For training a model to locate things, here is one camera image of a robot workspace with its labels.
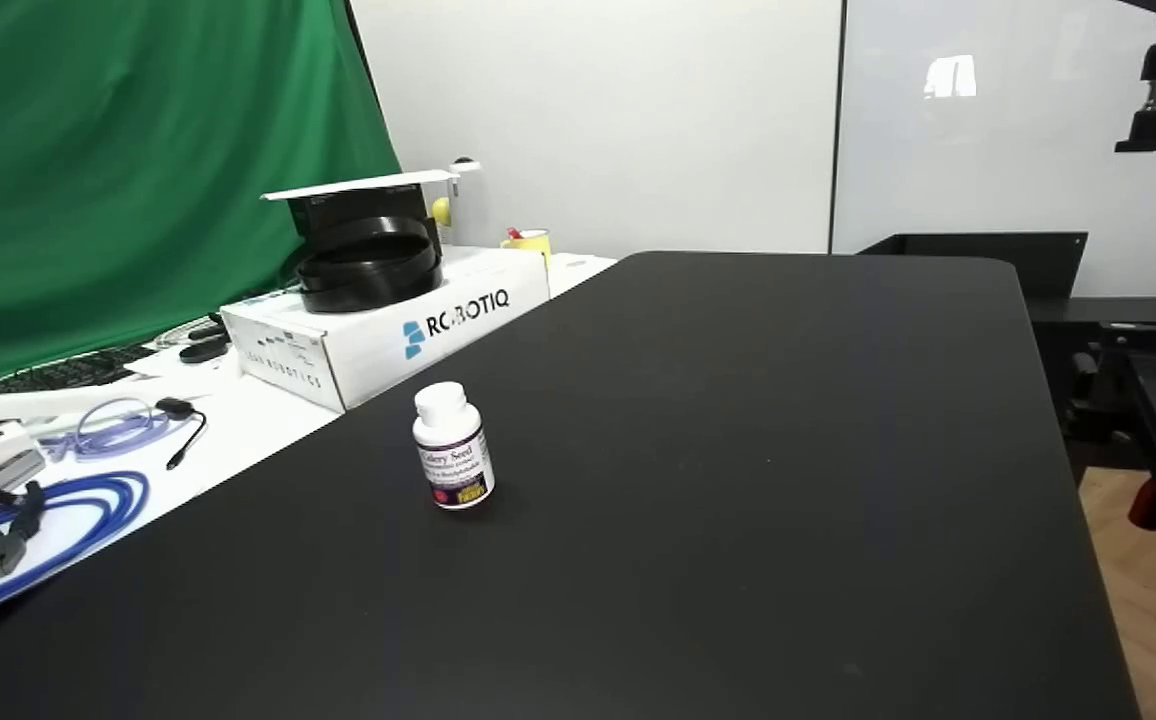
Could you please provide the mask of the yellow small object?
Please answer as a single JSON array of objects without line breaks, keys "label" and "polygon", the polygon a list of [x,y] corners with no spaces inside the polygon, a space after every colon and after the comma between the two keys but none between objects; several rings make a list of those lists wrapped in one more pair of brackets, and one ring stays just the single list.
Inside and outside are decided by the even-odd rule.
[{"label": "yellow small object", "polygon": [[540,251],[552,256],[552,235],[547,234],[519,234],[512,229],[501,250],[519,250],[519,251]]}]

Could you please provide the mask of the white pill bottle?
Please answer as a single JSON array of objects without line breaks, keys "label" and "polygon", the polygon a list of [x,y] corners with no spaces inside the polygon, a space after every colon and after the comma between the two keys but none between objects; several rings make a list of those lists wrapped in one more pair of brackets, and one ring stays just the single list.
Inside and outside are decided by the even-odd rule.
[{"label": "white pill bottle", "polygon": [[439,511],[481,507],[494,492],[483,418],[455,381],[413,397],[413,442]]}]

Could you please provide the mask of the black computer mouse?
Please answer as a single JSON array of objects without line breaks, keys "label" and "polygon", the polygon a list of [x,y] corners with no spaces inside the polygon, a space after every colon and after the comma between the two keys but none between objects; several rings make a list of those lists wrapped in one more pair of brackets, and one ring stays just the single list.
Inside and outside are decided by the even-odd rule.
[{"label": "black computer mouse", "polygon": [[180,364],[209,364],[226,352],[226,337],[192,337],[176,357]]}]

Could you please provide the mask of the black clamp tool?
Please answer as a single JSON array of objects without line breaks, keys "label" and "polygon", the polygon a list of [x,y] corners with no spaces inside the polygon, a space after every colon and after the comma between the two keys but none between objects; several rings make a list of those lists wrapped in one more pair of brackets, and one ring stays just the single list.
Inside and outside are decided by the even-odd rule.
[{"label": "black clamp tool", "polygon": [[22,559],[29,541],[40,534],[42,489],[22,485],[19,492],[0,492],[0,577],[11,577]]}]

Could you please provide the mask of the black keyboard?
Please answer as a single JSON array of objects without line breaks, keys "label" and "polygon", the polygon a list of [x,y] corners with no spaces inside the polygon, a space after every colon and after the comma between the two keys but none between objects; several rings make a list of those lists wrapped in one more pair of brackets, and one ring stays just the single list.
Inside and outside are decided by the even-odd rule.
[{"label": "black keyboard", "polygon": [[91,389],[123,381],[133,362],[144,362],[144,350],[121,350],[121,352],[82,352],[37,370],[19,370],[11,376],[0,376],[0,393],[53,393],[53,389]]}]

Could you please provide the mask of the white Robotiq cardboard box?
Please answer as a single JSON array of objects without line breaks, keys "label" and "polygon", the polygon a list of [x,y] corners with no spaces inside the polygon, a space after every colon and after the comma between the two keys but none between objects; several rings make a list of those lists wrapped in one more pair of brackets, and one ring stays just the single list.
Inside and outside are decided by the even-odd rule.
[{"label": "white Robotiq cardboard box", "polygon": [[221,310],[240,373],[329,412],[358,408],[420,370],[519,319],[552,295],[547,259],[519,250],[459,250],[444,281],[364,313],[310,313],[298,292]]}]

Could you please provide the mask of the black graduation cap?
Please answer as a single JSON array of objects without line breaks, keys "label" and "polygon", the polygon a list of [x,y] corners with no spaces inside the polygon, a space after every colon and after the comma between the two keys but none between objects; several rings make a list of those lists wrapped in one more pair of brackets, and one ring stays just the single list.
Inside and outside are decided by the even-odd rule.
[{"label": "black graduation cap", "polygon": [[298,234],[284,276],[310,313],[364,313],[433,292],[444,250],[420,190],[455,190],[469,173],[477,162],[455,155],[420,173],[265,191],[265,203],[284,203]]}]

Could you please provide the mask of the green backdrop cloth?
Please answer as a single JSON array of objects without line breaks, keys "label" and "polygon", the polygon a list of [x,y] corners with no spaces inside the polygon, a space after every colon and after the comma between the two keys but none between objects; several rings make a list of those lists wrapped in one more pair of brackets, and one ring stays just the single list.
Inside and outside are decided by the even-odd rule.
[{"label": "green backdrop cloth", "polygon": [[396,164],[349,0],[0,0],[0,370],[284,276],[284,190]]}]

